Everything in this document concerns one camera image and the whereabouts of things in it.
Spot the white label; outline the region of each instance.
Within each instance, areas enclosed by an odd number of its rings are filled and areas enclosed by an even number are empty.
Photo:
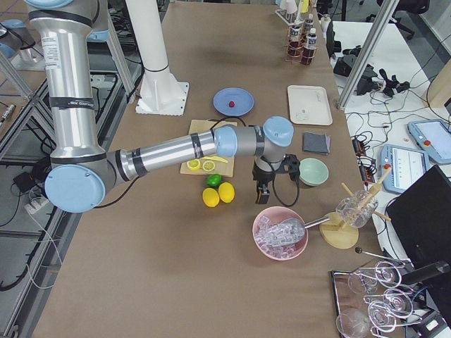
[[[45,69],[61,68],[58,37],[44,37],[41,41],[42,49],[44,50]]]
[[[432,320],[429,324],[426,325],[426,329],[429,331],[434,330],[438,326],[437,320]]]

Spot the tablet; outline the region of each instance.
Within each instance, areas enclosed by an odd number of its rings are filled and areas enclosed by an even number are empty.
[[[402,194],[429,169],[429,158],[422,150],[386,144],[381,152],[381,170],[385,165],[392,168],[383,181],[385,190]]]
[[[451,132],[442,120],[427,120],[407,124],[416,144],[437,164],[451,163]]]

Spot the blue plate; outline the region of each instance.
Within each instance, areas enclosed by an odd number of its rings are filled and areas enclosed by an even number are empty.
[[[225,88],[216,93],[213,105],[219,113],[226,116],[243,116],[254,106],[254,97],[243,88]]]

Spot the green bowl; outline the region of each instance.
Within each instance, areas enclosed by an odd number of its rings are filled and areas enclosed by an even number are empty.
[[[300,179],[303,183],[315,187],[329,178],[329,169],[316,158],[305,158],[299,165]]]

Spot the metal frame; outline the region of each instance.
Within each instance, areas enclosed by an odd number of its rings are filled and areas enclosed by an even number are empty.
[[[337,101],[337,107],[341,110],[344,110],[347,103],[349,102],[352,93],[357,86],[358,81],[362,77],[362,74],[365,71],[366,64],[373,53],[374,48],[376,47],[379,39],[382,37],[382,34],[385,30],[385,27],[388,24],[388,21],[391,19],[393,12],[395,12],[396,6],[400,0],[385,0],[382,3],[381,8],[374,20],[374,24],[371,27],[368,36],[363,44],[362,50],[355,61],[354,66],[352,67],[350,76],[348,77],[345,87],[341,92],[340,98]]]

